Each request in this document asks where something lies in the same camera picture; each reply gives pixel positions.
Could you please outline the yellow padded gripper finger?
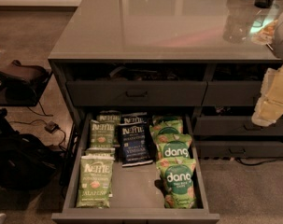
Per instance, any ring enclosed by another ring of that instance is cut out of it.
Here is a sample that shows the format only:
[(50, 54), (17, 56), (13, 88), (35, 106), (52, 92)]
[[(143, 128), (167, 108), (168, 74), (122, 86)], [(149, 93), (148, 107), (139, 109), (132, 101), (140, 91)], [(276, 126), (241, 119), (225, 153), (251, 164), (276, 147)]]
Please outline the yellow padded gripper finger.
[(275, 124), (282, 115), (283, 105), (260, 98), (255, 105), (251, 120), (255, 125), (268, 127)]

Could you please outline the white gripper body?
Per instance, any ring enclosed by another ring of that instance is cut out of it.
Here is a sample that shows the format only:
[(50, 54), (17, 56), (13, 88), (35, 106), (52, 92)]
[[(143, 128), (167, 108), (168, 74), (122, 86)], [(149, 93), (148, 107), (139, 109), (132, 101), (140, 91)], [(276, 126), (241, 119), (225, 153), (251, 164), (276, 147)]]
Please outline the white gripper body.
[(262, 96), (283, 105), (283, 64), (278, 69), (268, 68), (262, 81)]

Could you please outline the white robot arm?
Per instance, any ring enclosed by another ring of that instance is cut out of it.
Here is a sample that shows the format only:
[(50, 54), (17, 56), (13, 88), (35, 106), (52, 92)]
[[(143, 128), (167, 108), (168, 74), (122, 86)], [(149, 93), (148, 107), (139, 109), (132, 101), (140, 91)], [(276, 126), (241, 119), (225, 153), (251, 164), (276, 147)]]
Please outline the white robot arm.
[[(266, 45), (283, 61), (283, 12), (253, 35), (251, 41)], [(283, 64), (278, 69), (268, 68), (264, 74), (261, 97), (258, 99), (251, 120), (258, 126), (275, 124), (283, 115)]]

